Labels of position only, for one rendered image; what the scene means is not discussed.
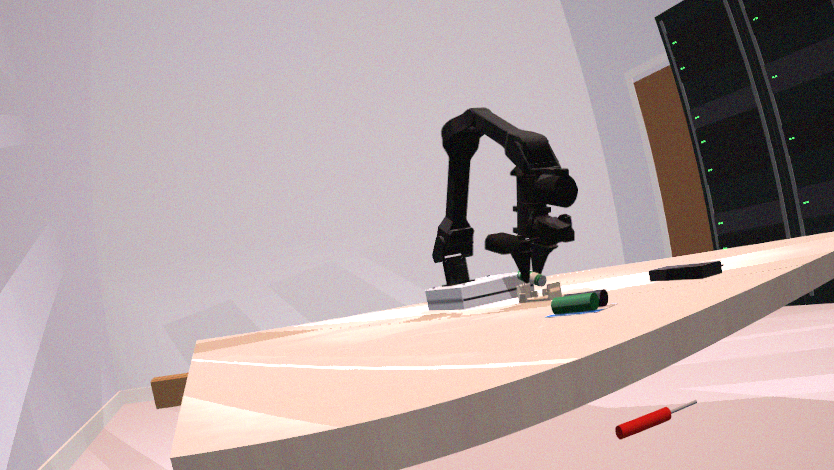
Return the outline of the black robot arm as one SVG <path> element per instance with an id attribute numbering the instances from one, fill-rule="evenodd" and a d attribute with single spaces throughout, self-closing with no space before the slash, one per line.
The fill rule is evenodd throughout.
<path id="1" fill-rule="evenodd" d="M 576 201 L 578 187 L 569 170 L 560 166 L 548 139 L 539 133 L 520 130 L 486 107 L 470 108 L 450 119 L 441 129 L 443 147 L 449 155 L 446 216 L 438 226 L 433 249 L 434 263 L 443 262 L 447 285 L 467 284 L 466 257 L 473 256 L 474 228 L 467 220 L 470 160 L 487 135 L 504 148 L 515 164 L 510 175 L 516 177 L 517 202 L 543 203 L 569 207 Z M 533 214 L 534 213 L 534 214 Z M 550 245 L 565 242 L 572 232 L 571 216 L 537 216 L 531 212 L 526 236 L 537 237 Z M 460 254 L 445 258 L 445 256 Z"/>

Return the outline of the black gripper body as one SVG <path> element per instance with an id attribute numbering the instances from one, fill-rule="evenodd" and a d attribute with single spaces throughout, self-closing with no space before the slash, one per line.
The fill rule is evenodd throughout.
<path id="1" fill-rule="evenodd" d="M 513 227 L 513 233 L 495 233 L 489 234 L 485 238 L 485 250 L 498 253 L 501 255 L 513 254 L 517 252 L 530 251 L 530 243 L 541 246 L 551 246 L 547 241 L 537 237 L 535 232 L 534 238 L 527 238 L 526 229 L 531 212 L 536 211 L 537 216 L 546 216 L 546 213 L 551 213 L 551 207 L 547 207 L 543 203 L 521 203 L 517 202 L 517 206 L 513 206 L 513 211 L 517 212 L 517 227 Z M 575 238 L 575 231 L 567 233 L 566 241 L 572 242 Z"/>

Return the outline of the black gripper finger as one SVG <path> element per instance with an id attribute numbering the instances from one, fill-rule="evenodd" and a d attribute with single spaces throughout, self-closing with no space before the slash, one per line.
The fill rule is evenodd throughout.
<path id="1" fill-rule="evenodd" d="M 533 272 L 542 274 L 548 254 L 557 247 L 557 245 L 541 246 L 530 243 L 530 250 L 535 251 L 531 256 Z"/>
<path id="2" fill-rule="evenodd" d="M 535 253 L 535 251 L 525 251 L 525 252 L 517 252 L 510 254 L 513 260 L 516 262 L 520 275 L 524 281 L 524 283 L 529 284 L 530 282 L 530 264 L 531 264 L 531 256 Z"/>

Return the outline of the red-handled screwdriver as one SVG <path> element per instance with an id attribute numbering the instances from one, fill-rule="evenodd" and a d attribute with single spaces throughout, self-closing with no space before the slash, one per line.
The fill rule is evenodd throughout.
<path id="1" fill-rule="evenodd" d="M 666 421 L 671 419 L 671 414 L 678 412 L 688 406 L 696 404 L 697 401 L 693 400 L 683 406 L 669 409 L 667 407 L 663 407 L 660 410 L 654 411 L 652 413 L 643 415 L 637 419 L 622 423 L 615 427 L 617 438 L 620 440 L 629 437 L 631 435 L 637 434 L 642 432 L 648 428 L 657 426 L 659 424 L 665 423 Z"/>

